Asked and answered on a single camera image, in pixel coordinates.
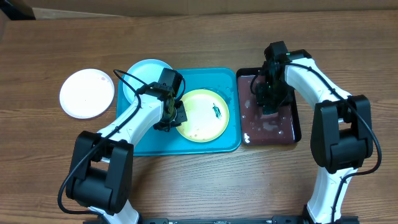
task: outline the teal tray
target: teal tray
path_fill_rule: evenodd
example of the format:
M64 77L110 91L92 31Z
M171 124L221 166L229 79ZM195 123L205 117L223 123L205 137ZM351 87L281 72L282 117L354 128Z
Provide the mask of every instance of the teal tray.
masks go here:
M235 73L229 68L191 68L177 71L183 75L186 81L186 93L197 89L207 89L219 94L225 100L229 109L228 126L220 137L204 143L185 139L175 128L172 128L168 133L150 128L138 145L134 146L134 155L200 154L231 152L237 149L241 144L241 120ZM124 96L122 85L123 83L120 81L116 117L120 116L130 106Z

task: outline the plate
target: plate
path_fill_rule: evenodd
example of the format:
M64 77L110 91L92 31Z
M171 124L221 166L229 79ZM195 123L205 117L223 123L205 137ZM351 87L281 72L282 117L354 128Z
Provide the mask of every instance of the plate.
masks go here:
M68 115L87 119L104 112L113 96L112 79L101 70L88 68L75 72L63 83L60 104Z
M157 59L145 59L135 63L127 72L135 77L141 79L146 84L159 81L160 75L162 74L163 68L172 69L167 63ZM143 84L130 76L123 76L125 81L128 82L135 90L140 88ZM129 103L134 102L136 95L127 86L123 85L124 96L127 98Z
M183 137L194 142L208 142L225 131L229 110L220 95L210 90L193 90L181 100L188 119L177 127Z

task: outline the dark green mark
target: dark green mark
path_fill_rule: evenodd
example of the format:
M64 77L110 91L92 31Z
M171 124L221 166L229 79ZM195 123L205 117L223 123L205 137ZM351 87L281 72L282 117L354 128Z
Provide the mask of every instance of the dark green mark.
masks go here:
M214 103L213 103L213 105L214 105L213 110L216 113L216 117L218 119L221 119L221 111L220 111L220 109Z

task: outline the wooden table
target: wooden table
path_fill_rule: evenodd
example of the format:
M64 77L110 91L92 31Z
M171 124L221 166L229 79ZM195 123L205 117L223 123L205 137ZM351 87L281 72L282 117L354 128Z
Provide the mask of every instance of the wooden table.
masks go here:
M57 192L82 130L115 118L78 120L58 102L65 79L83 68L127 70L144 58L173 68L257 67L264 48L284 40L372 103L381 168L355 177L343 214L361 223L397 223L398 12L310 12L8 22L0 43L0 222L80 223L57 207ZM130 201L144 217L258 218L299 215L317 165L310 152L313 112L298 95L296 146L241 146L232 153L134 159ZM376 161L376 152L362 170ZM81 209L64 197L65 206Z

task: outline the wood grain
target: wood grain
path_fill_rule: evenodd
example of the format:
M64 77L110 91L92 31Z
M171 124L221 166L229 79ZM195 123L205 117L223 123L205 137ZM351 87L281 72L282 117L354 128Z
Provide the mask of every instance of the wood grain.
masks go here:
M57 192L77 135L112 122L116 99L98 118L68 117L58 94L73 72L98 68L111 74L145 58L173 68L236 71L261 65L264 48L284 40L289 50L308 50L337 85L371 100L384 159L375 174L352 180L343 214L358 215L361 223L397 223L397 21L397 11L364 11L9 22L0 44L0 222L89 218L63 214ZM297 145L137 157L133 207L146 218L300 214L317 165L309 148L313 112L297 96L303 134ZM375 161L368 159L362 170ZM64 203L81 209L66 197Z

